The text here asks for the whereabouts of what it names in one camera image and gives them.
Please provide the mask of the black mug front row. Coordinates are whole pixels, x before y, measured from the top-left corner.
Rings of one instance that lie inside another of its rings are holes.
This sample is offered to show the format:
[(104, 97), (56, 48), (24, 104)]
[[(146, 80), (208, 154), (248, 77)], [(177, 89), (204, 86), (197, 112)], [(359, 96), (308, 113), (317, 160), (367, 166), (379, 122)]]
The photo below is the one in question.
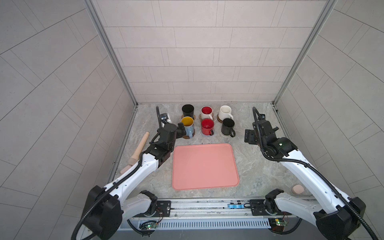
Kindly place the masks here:
[(232, 119), (224, 119), (222, 122), (221, 133), (224, 136), (234, 138), (236, 136), (236, 132), (234, 130), (235, 122)]

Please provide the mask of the black mug row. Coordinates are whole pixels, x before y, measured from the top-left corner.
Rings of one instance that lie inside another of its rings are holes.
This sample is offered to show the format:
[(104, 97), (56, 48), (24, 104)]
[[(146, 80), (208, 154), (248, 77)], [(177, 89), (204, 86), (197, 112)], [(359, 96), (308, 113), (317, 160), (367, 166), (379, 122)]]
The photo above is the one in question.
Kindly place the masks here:
[(236, 132), (234, 130), (235, 122), (232, 119), (224, 119), (222, 122), (221, 133), (224, 136), (234, 138), (236, 136)]
[(191, 104), (186, 104), (182, 106), (182, 112), (183, 112), (183, 117), (191, 117), (195, 118), (195, 108)]

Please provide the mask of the blue mug yellow inside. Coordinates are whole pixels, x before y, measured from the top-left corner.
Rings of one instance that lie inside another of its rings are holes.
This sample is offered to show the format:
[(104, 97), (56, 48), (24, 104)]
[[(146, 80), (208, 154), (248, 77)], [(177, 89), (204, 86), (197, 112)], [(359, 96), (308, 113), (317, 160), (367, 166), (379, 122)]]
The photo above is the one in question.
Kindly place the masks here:
[(195, 133), (194, 119), (191, 117), (183, 117), (181, 122), (185, 127), (186, 135), (188, 135), (190, 139), (193, 138), (193, 133)]

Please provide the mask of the black mug back row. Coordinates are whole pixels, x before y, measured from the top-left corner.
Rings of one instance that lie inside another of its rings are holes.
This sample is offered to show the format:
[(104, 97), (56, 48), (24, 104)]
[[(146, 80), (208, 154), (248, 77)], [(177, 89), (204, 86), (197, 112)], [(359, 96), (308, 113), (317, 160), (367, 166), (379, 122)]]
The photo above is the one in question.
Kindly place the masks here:
[(183, 112), (183, 117), (191, 117), (195, 118), (195, 108), (191, 104), (186, 104), (182, 106), (182, 112)]

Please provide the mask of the red mug front row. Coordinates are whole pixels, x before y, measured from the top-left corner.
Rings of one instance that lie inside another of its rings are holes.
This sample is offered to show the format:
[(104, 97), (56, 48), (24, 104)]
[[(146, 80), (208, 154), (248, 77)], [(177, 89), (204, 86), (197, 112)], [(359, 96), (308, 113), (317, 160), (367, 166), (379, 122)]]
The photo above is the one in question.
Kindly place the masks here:
[(202, 133), (205, 136), (213, 136), (214, 135), (214, 121), (211, 119), (204, 119), (201, 122)]

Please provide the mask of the white mug red inside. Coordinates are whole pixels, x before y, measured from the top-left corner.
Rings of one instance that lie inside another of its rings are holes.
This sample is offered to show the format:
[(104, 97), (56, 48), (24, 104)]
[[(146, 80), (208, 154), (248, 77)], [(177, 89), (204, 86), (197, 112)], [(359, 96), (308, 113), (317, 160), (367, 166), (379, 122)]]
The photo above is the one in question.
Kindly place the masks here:
[(204, 119), (210, 119), (210, 120), (214, 120), (213, 118), (213, 109), (209, 106), (204, 106), (201, 108), (201, 119), (204, 120)]

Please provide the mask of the brown wooden coaster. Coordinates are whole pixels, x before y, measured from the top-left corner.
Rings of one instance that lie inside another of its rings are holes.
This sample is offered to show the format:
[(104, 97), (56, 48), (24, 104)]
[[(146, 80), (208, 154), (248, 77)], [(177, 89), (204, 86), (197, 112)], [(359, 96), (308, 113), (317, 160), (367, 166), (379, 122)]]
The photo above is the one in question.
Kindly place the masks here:
[(188, 135), (184, 135), (184, 136), (182, 136), (182, 138), (183, 138), (183, 139), (187, 139), (187, 140), (190, 139), (190, 137), (189, 137)]

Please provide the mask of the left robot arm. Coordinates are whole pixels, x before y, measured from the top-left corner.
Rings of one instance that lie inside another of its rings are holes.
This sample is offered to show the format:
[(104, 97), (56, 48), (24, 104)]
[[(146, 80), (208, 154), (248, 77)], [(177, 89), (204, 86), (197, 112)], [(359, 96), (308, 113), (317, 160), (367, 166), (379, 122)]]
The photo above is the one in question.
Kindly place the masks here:
[(170, 157), (176, 140), (187, 134), (183, 123), (175, 125), (167, 114), (156, 111), (159, 128), (149, 147), (144, 148), (150, 135), (146, 132), (121, 175), (104, 187), (95, 186), (90, 190), (82, 216), (71, 235), (72, 240), (77, 238), (82, 226), (92, 232), (86, 237), (88, 240), (94, 237), (108, 240), (123, 220), (138, 214), (152, 216), (156, 212), (158, 198), (151, 192), (142, 191), (131, 199), (128, 196)]

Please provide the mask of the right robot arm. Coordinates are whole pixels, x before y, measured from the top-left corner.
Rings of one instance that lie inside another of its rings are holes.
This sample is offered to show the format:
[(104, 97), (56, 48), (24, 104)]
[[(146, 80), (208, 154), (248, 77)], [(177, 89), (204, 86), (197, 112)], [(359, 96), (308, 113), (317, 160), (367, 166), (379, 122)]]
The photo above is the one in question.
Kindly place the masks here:
[(293, 197), (275, 189), (265, 196), (265, 211), (269, 215), (288, 212), (318, 228), (328, 240), (347, 240), (359, 227), (364, 227), (373, 240), (378, 237), (364, 220), (366, 204), (358, 197), (350, 198), (333, 185), (302, 154), (288, 138), (277, 138), (265, 115), (252, 109), (253, 128), (245, 131), (245, 142), (260, 147), (263, 157), (282, 164), (291, 171), (315, 197), (314, 202)]

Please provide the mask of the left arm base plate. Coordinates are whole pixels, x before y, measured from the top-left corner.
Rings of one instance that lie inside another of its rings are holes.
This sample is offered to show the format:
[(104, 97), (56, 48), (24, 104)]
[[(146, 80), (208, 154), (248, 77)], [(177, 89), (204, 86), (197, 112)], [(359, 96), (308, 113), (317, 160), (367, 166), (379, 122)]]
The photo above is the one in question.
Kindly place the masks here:
[(171, 211), (171, 201), (152, 201), (149, 209), (143, 213), (145, 217), (169, 217)]

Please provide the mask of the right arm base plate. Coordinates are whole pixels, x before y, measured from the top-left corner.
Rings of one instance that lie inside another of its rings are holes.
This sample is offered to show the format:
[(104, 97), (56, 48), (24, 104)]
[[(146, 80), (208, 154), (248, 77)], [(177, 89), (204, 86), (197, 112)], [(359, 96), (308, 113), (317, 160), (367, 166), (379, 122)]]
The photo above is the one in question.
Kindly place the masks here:
[(267, 216), (274, 218), (276, 216), (282, 217), (284, 215), (284, 213), (281, 211), (276, 211), (274, 214), (270, 214), (267, 211), (265, 201), (265, 199), (249, 200), (248, 203), (244, 204), (244, 207), (250, 209), (253, 216)]

